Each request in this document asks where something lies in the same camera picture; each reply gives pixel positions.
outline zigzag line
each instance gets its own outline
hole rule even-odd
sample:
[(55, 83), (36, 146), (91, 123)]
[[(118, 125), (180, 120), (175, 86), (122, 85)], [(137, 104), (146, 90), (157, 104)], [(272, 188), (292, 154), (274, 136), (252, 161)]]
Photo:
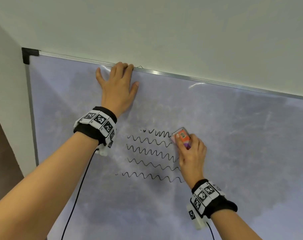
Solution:
[(149, 142), (149, 139), (148, 139), (148, 138), (145, 138), (145, 139), (142, 141), (141, 138), (140, 138), (140, 136), (137, 137), (137, 138), (135, 139), (133, 135), (127, 137), (127, 139), (129, 139), (130, 137), (133, 137), (133, 140), (134, 140), (134, 141), (137, 141), (138, 138), (139, 138), (139, 140), (140, 140), (141, 143), (143, 143), (144, 141), (146, 141), (146, 139), (147, 139), (147, 141), (148, 141), (148, 144), (152, 144), (154, 141), (156, 141), (156, 144), (157, 144), (158, 146), (159, 146), (162, 142), (165, 144), (166, 147), (169, 147), (170, 144), (173, 144), (172, 142), (170, 142), (168, 145), (166, 145), (166, 142), (163, 141), (163, 140), (158, 144), (156, 139), (154, 139), (154, 140), (152, 140), (151, 142)]
[(181, 181), (180, 177), (176, 177), (176, 178), (174, 178), (172, 181), (170, 181), (170, 178), (169, 178), (168, 176), (166, 176), (166, 177), (164, 177), (163, 179), (161, 179), (161, 177), (160, 177), (159, 175), (156, 175), (155, 177), (153, 177), (151, 174), (148, 174), (148, 175), (145, 177), (145, 175), (144, 175), (142, 172), (141, 172), (140, 174), (138, 174), (138, 175), (137, 175), (136, 172), (133, 172), (131, 175), (129, 175), (128, 172), (122, 173), (123, 176), (125, 176), (126, 174), (127, 174), (127, 176), (128, 176), (129, 178), (130, 178), (131, 176), (133, 176), (133, 174), (135, 174), (136, 177), (139, 177), (139, 176), (142, 174), (142, 176), (143, 176), (144, 179), (148, 178), (148, 176), (150, 175), (150, 177), (151, 177), (153, 180), (154, 180), (155, 178), (158, 177), (160, 181), (163, 181), (165, 178), (168, 178), (169, 182), (171, 182), (171, 183), (172, 183), (175, 179), (179, 179), (179, 181), (180, 181), (181, 183), (184, 182), (184, 181)]
[(145, 153), (144, 153), (145, 155), (147, 155), (149, 152), (150, 152), (151, 155), (153, 155), (154, 153), (156, 153), (156, 156), (159, 156), (159, 155), (161, 154), (161, 158), (162, 158), (162, 159), (164, 159), (166, 156), (168, 156), (168, 160), (169, 160), (169, 161), (172, 160), (172, 159), (173, 159), (173, 163), (177, 161), (177, 159), (174, 161), (174, 156), (171, 156), (171, 157), (170, 157), (169, 153), (167, 153), (165, 156), (163, 156), (163, 152), (158, 153), (157, 150), (152, 151), (151, 149), (149, 149), (149, 150), (147, 151), (147, 153), (146, 153), (146, 149), (145, 149), (145, 148), (142, 149), (142, 150), (140, 151), (140, 147), (137, 147), (137, 148), (134, 150), (134, 147), (133, 147), (132, 145), (131, 145), (130, 147), (128, 147), (128, 144), (126, 144), (126, 146), (127, 146), (127, 149), (128, 149), (128, 150), (130, 150), (131, 148), (133, 148), (133, 152), (136, 152), (137, 149), (138, 149), (139, 154), (142, 154), (143, 151), (145, 151)]
[(135, 161), (136, 164), (140, 164), (141, 162), (147, 167), (149, 164), (151, 164), (154, 168), (157, 168), (158, 166), (160, 166), (160, 168), (162, 170), (165, 170), (166, 168), (169, 168), (171, 171), (174, 171), (175, 169), (178, 169), (180, 171), (180, 169), (178, 167), (175, 167), (174, 169), (171, 169), (170, 166), (166, 166), (165, 168), (162, 168), (162, 166), (160, 164), (158, 164), (157, 166), (155, 166), (152, 162), (148, 163), (147, 165), (143, 162), (143, 160), (140, 160), (139, 162), (136, 161), (136, 159), (134, 158), (133, 160), (129, 160), (127, 158), (127, 160), (131, 163), (132, 161)]
[(167, 136), (167, 137), (170, 137), (170, 133), (167, 131), (167, 132), (165, 132), (164, 130), (163, 131), (156, 131), (155, 129), (153, 129), (152, 131), (150, 131), (150, 130), (148, 130), (148, 133), (153, 133), (155, 131), (155, 136), (159, 136), (159, 137), (161, 137), (161, 136), (163, 136), (164, 138)]

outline human arm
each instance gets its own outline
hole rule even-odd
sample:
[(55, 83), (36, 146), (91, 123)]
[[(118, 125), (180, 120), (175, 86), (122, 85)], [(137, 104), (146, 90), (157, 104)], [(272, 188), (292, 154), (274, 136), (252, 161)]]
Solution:
[[(138, 90), (130, 88), (133, 65), (116, 64), (102, 87), (101, 106), (119, 117), (132, 103)], [(26, 176), (0, 201), (0, 239), (44, 240), (73, 193), (98, 141), (80, 132)]]
[[(204, 143), (191, 134), (191, 148), (187, 150), (180, 137), (176, 137), (179, 153), (181, 174), (192, 189), (195, 184), (204, 179), (203, 166), (207, 148)], [(262, 240), (243, 220), (232, 210), (219, 210), (210, 218), (213, 221), (222, 240)]]

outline black plastic corner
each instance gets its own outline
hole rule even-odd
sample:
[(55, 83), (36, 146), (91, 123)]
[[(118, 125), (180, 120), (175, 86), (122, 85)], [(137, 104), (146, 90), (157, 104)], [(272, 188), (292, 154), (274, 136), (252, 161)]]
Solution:
[(29, 65), (29, 56), (39, 56), (39, 50), (37, 49), (29, 49), (22, 47), (21, 52), (22, 52), (22, 61), (26, 65)]

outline person's right arm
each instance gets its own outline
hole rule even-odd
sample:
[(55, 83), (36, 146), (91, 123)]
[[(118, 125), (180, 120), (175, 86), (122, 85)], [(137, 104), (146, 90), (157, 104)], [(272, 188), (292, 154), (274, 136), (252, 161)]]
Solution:
[[(191, 148), (187, 150), (176, 137), (179, 152), (179, 166), (186, 183), (192, 189), (204, 179), (203, 166), (207, 148), (204, 143), (191, 134)], [(262, 240), (240, 216), (232, 210), (219, 210), (210, 216), (222, 240)]]

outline whiteboard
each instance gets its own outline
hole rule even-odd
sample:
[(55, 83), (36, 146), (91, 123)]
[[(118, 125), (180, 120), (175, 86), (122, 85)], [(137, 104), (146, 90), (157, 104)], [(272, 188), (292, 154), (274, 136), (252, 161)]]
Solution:
[[(76, 119), (100, 105), (95, 70), (107, 79), (108, 65), (30, 57), (40, 163), (73, 134)], [(64, 239), (211, 239), (190, 221), (191, 191), (168, 138), (184, 126), (208, 148), (205, 177), (263, 239), (303, 240), (303, 100), (157, 72), (134, 71), (134, 81), (137, 96), (118, 119), (110, 155), (94, 156)], [(48, 240), (61, 238), (77, 190)]]

